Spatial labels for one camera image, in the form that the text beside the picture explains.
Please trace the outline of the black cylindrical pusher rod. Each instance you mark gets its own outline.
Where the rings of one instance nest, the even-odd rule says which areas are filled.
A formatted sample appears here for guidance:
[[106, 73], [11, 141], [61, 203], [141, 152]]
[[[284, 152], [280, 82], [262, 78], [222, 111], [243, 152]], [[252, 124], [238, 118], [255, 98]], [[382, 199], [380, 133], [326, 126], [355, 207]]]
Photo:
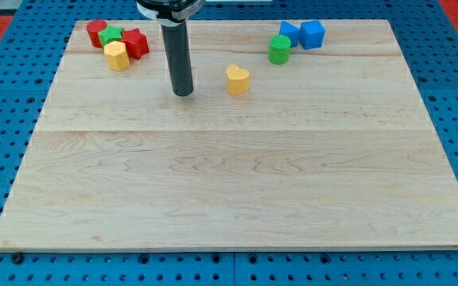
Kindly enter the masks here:
[[176, 26], [161, 27], [173, 93], [188, 96], [194, 90], [192, 65], [185, 21]]

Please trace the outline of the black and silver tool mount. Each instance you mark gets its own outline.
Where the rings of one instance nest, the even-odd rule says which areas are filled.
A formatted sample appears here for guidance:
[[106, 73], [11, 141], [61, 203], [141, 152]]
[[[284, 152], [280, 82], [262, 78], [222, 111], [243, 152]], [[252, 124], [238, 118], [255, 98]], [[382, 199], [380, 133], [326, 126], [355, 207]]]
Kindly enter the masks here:
[[138, 11], [144, 17], [167, 27], [187, 21], [205, 3], [206, 0], [136, 0]]

